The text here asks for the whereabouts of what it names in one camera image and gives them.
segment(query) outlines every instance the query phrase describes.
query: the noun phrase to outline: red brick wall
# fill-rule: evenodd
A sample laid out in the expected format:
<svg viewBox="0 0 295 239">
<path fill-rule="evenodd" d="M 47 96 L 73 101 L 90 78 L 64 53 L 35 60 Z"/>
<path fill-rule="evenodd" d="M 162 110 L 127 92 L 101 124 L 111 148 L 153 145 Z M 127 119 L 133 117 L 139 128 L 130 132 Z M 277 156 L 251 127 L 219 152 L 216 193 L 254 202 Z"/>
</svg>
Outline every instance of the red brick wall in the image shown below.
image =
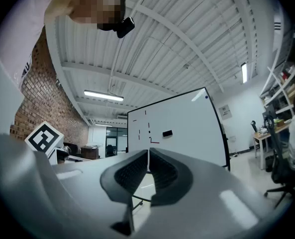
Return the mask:
<svg viewBox="0 0 295 239">
<path fill-rule="evenodd" d="M 10 127 L 10 135 L 26 137 L 45 120 L 64 135 L 64 142 L 79 148 L 88 142 L 89 127 L 73 108 L 61 86 L 56 84 L 45 29 L 32 52 L 32 67 L 21 91 L 25 98 Z"/>
</svg>

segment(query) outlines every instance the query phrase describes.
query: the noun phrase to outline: poster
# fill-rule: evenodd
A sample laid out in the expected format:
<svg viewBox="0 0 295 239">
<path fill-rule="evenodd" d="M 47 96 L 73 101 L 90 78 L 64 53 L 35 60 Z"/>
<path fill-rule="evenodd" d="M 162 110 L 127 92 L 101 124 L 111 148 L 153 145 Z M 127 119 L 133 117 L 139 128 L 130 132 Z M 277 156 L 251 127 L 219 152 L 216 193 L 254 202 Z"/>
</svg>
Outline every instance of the poster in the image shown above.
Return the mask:
<svg viewBox="0 0 295 239">
<path fill-rule="evenodd" d="M 219 108 L 219 112 L 220 112 L 222 120 L 226 120 L 232 117 L 231 111 L 228 105 Z"/>
</svg>

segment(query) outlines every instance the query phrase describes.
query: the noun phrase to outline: floor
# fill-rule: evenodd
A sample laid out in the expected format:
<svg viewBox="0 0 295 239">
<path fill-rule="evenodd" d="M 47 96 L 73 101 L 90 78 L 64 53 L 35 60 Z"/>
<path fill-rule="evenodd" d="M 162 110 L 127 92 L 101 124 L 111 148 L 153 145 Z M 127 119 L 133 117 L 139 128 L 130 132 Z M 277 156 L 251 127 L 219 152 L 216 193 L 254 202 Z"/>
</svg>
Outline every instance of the floor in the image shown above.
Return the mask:
<svg viewBox="0 0 295 239">
<path fill-rule="evenodd" d="M 257 158 L 255 158 L 254 150 L 251 152 L 243 153 L 237 157 L 231 157 L 230 160 L 231 173 L 240 179 L 243 183 L 251 186 L 257 191 L 264 194 L 267 189 L 280 187 L 279 184 L 275 184 L 271 179 L 271 173 L 265 170 L 260 170 L 260 153 L 258 151 Z M 146 174 L 143 181 L 139 185 L 135 196 L 139 196 L 145 199 L 151 199 L 155 194 L 154 179 L 151 174 Z M 268 199 L 274 204 L 280 198 L 280 192 L 274 192 L 268 194 Z M 288 201 L 290 196 L 287 195 L 283 201 Z M 140 200 L 133 198 L 133 205 L 136 206 Z M 138 206 L 133 211 L 134 227 L 138 230 L 144 221 L 148 218 L 150 213 L 150 203 L 143 202 L 143 205 Z"/>
</svg>

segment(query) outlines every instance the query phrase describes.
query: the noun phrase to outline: ceiling light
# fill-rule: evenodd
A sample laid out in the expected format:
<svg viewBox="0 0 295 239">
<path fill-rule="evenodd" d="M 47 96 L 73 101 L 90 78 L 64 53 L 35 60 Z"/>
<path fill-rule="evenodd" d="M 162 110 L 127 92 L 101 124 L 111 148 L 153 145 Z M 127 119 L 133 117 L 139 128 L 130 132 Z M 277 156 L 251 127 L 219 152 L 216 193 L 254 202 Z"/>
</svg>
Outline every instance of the ceiling light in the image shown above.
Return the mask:
<svg viewBox="0 0 295 239">
<path fill-rule="evenodd" d="M 242 69 L 242 80 L 243 83 L 247 82 L 247 64 L 244 63 L 241 65 L 241 69 Z"/>
<path fill-rule="evenodd" d="M 101 125 L 101 124 L 96 124 L 96 125 Z M 102 125 L 102 126 L 110 126 L 110 127 L 112 127 L 111 125 Z"/>
<path fill-rule="evenodd" d="M 97 97 L 97 98 L 104 98 L 104 99 L 111 99 L 115 101 L 120 101 L 122 102 L 124 100 L 123 97 L 111 95 L 111 94 L 104 94 L 96 91 L 89 91 L 89 90 L 84 90 L 84 95 L 90 96 L 90 97 Z"/>
</svg>

